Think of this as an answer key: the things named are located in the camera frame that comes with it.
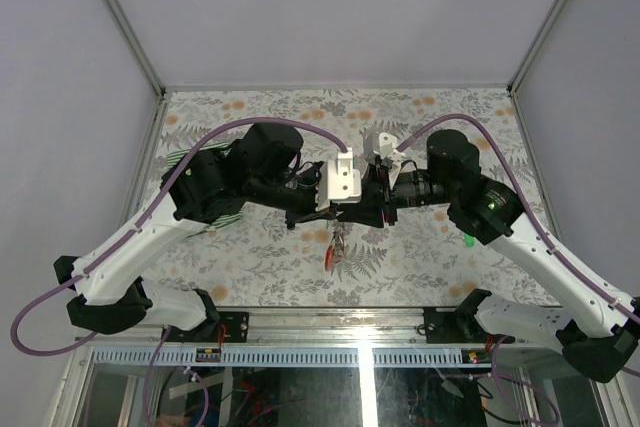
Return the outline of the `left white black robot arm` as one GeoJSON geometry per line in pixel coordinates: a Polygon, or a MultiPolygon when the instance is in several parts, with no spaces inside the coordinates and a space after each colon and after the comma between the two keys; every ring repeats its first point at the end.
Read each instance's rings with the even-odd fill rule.
{"type": "Polygon", "coordinates": [[[113,335],[163,325],[180,340],[208,341],[221,323],[208,292],[147,280],[148,267],[220,218],[239,213],[247,202],[305,217],[325,213],[337,201],[358,200],[353,151],[336,136],[315,131],[334,142],[338,152],[307,169],[309,184],[292,188],[306,125],[271,118],[243,123],[248,131],[229,145],[212,147],[205,137],[184,154],[163,176],[151,203],[93,252],[56,260],[59,281],[75,293],[66,306],[73,326],[113,335]]]}

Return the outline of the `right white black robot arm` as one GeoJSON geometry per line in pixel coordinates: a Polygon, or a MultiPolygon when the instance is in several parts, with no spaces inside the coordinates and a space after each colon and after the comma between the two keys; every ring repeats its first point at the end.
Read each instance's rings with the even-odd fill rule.
{"type": "Polygon", "coordinates": [[[446,205],[460,231],[517,264],[560,304],[521,304],[475,289],[455,310],[458,334],[472,342],[486,334],[521,339],[561,354],[591,380],[612,380],[639,346],[638,299],[562,246],[513,189],[483,175],[480,152],[463,133],[437,131],[426,151],[426,168],[406,172],[396,137],[370,135],[362,198],[340,220],[382,228],[400,209],[446,205]]]}

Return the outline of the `grey red key ring holder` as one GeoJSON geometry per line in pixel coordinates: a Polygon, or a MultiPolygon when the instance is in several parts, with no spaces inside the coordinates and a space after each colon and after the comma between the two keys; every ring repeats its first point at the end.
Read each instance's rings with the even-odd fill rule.
{"type": "Polygon", "coordinates": [[[324,270],[326,272],[333,272],[343,260],[347,235],[348,227],[346,223],[335,221],[332,224],[331,239],[324,257],[324,270]]]}

